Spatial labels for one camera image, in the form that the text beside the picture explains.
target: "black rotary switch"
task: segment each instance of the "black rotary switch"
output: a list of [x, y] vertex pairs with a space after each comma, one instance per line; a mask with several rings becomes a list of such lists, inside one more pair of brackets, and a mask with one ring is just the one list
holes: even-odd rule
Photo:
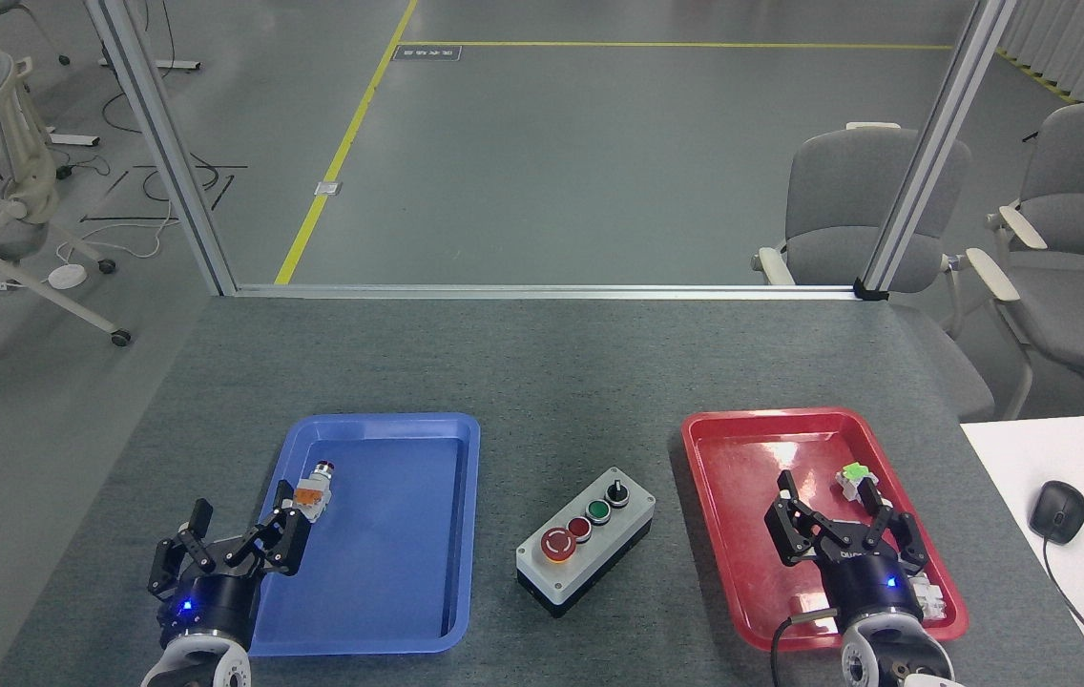
[[606, 488], [606, 501], [615, 508], [621, 508], [630, 498], [631, 492], [625, 490], [621, 479], [616, 479], [615, 483]]

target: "red push button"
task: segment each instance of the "red push button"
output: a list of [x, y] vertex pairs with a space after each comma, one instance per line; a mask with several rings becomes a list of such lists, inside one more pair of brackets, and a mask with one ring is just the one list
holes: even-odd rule
[[577, 539], [564, 527], [552, 527], [551, 530], [546, 530], [538, 544], [542, 547], [542, 553], [556, 563], [568, 560], [571, 554], [577, 553]]
[[576, 536], [578, 543], [584, 544], [594, 533], [594, 523], [589, 522], [589, 518], [584, 516], [577, 516], [571, 518], [571, 522], [568, 522], [568, 531], [571, 531], [571, 535]]

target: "gray control box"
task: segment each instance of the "gray control box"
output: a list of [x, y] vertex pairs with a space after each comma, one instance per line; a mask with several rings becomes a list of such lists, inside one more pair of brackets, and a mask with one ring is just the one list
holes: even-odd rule
[[562, 617], [647, 534], [656, 505], [622, 470], [609, 468], [517, 545], [517, 582]]

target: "yellow floor line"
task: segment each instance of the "yellow floor line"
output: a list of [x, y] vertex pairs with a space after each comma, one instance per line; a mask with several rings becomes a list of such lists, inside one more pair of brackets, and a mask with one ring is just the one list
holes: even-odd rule
[[904, 43], [646, 43], [602, 40], [402, 40], [401, 44], [468, 44], [480, 48], [803, 48], [826, 51], [949, 51], [952, 44]]
[[[343, 142], [338, 145], [338, 151], [334, 153], [334, 159], [330, 163], [330, 169], [325, 170], [323, 181], [334, 181], [338, 178], [338, 172], [343, 169], [343, 161], [347, 160], [347, 153], [351, 151], [351, 143], [354, 142], [356, 132], [360, 131], [363, 115], [367, 113], [369, 104], [372, 103], [372, 95], [376, 94], [377, 86], [380, 85], [380, 77], [386, 74], [386, 66], [389, 66], [389, 61], [393, 57], [393, 51], [398, 48], [399, 40], [402, 40], [402, 33], [406, 30], [406, 23], [411, 22], [411, 14], [415, 12], [415, 3], [417, 1], [411, 0], [410, 3], [406, 3], [406, 12], [402, 13], [402, 18], [398, 22], [398, 28], [393, 31], [393, 38], [390, 38], [389, 44], [386, 44], [386, 51], [380, 55], [380, 63], [377, 65], [377, 70], [372, 73], [372, 81], [363, 90], [363, 98], [360, 100], [360, 105], [354, 109], [351, 124], [347, 126], [347, 133], [343, 134]], [[297, 238], [293, 241], [292, 248], [288, 249], [288, 256], [283, 258], [280, 274], [275, 277], [276, 284], [283, 285], [292, 282], [292, 275], [297, 271], [300, 256], [306, 251], [309, 238], [317, 226], [317, 218], [321, 217], [321, 210], [325, 207], [325, 199], [327, 198], [330, 196], [314, 196], [314, 200], [309, 207], [309, 212], [306, 215], [306, 221], [301, 223], [300, 231], [297, 232]]]
[[1001, 55], [1005, 60], [1008, 60], [1008, 62], [1011, 62], [1011, 64], [1015, 67], [1021, 69], [1022, 73], [1025, 73], [1028, 77], [1034, 79], [1034, 81], [1038, 82], [1043, 88], [1045, 88], [1045, 90], [1048, 90], [1054, 94], [1056, 94], [1058, 98], [1060, 98], [1060, 100], [1063, 100], [1064, 103], [1069, 105], [1075, 105], [1080, 103], [1080, 100], [1075, 100], [1075, 98], [1069, 95], [1068, 91], [1064, 91], [1062, 90], [1062, 88], [1056, 86], [1056, 82], [1047, 81], [1047, 79], [1043, 78], [1042, 75], [1034, 73], [1034, 69], [1031, 69], [1030, 67], [1022, 65], [1021, 62], [1018, 62], [1017, 57], [1008, 55], [1008, 52], [1005, 52], [1004, 48], [996, 48], [996, 55]]

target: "computer mouse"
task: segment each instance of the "computer mouse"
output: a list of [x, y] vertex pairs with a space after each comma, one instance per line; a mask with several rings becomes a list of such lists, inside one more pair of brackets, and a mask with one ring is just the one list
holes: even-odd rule
[[1049, 542], [1071, 542], [1084, 524], [1084, 496], [1070, 483], [1053, 479], [1043, 484], [1034, 513], [1030, 514], [1030, 528]]

